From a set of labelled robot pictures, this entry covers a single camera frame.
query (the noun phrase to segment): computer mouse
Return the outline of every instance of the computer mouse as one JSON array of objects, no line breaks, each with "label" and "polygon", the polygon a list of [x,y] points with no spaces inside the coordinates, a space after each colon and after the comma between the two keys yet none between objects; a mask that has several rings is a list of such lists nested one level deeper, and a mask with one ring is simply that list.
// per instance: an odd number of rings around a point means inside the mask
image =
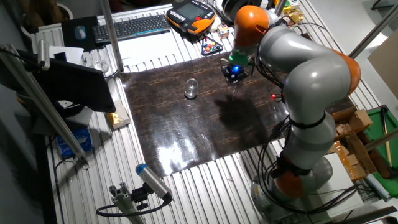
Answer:
[{"label": "computer mouse", "polygon": [[76,40],[84,40],[86,39],[86,29],[84,26],[76,26],[75,27],[75,38]]}]

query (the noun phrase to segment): small cube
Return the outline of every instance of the small cube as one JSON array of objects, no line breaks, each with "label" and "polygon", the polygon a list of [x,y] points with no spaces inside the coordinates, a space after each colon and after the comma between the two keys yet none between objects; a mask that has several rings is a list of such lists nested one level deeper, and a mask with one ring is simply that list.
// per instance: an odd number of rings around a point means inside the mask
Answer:
[{"label": "small cube", "polygon": [[229,36],[229,27],[227,25],[222,25],[217,28],[217,34],[220,40],[228,38]]}]

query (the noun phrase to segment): clear glass cup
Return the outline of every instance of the clear glass cup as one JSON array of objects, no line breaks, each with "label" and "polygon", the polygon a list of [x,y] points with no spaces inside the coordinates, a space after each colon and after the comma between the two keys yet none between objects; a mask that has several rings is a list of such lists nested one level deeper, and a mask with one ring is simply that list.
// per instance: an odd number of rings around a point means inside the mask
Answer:
[{"label": "clear glass cup", "polygon": [[198,94],[198,81],[196,81],[194,78],[191,78],[187,81],[187,84],[185,85],[185,96],[188,99],[193,99],[197,97]]},{"label": "clear glass cup", "polygon": [[109,70],[108,53],[105,49],[95,49],[90,52],[93,68],[101,70],[104,74]]}]

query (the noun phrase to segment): blue led light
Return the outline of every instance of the blue led light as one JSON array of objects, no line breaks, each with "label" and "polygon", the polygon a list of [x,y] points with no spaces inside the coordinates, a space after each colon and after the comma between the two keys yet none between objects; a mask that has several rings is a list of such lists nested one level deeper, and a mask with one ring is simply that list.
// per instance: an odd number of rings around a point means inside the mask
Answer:
[{"label": "blue led light", "polygon": [[234,72],[239,71],[239,66],[234,66],[234,67],[232,68],[232,71],[234,71]]}]

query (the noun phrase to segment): orange handheld controller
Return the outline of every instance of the orange handheld controller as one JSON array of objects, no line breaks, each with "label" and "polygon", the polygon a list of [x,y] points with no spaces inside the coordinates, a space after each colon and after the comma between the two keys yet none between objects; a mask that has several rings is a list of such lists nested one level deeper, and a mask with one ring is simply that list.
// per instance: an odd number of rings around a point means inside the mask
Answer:
[{"label": "orange handheld controller", "polygon": [[212,25],[216,14],[210,7],[201,2],[186,0],[169,9],[166,17],[183,32],[201,34]]}]

